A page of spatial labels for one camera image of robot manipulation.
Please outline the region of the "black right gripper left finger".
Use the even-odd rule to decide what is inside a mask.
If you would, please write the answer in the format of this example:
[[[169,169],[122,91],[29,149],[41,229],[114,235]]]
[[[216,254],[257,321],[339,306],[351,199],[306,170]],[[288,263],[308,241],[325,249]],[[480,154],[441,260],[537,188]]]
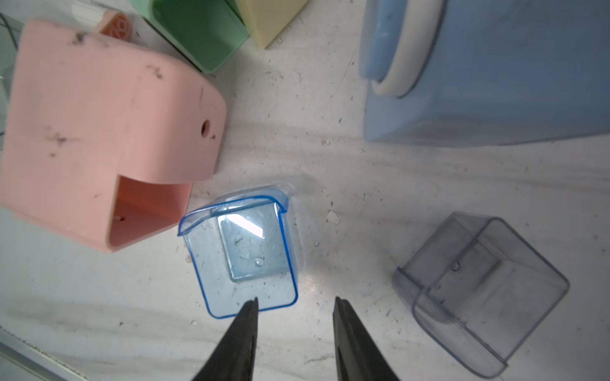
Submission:
[[[256,298],[244,303],[194,381],[253,379],[258,314]]]

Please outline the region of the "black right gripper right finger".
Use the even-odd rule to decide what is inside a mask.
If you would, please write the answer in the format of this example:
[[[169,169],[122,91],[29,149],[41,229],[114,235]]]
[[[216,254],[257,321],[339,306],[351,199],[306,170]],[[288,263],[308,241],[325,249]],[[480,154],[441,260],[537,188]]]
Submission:
[[[335,298],[333,325],[338,380],[400,380],[346,299]]]

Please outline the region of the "clear blue sharpener tray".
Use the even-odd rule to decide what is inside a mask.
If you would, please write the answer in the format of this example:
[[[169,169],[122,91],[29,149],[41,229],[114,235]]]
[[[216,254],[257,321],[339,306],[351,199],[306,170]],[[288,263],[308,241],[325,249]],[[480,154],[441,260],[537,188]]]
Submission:
[[[232,318],[248,301],[260,311],[297,302],[292,216],[288,189],[270,184],[221,196],[182,217],[178,235],[211,317]]]

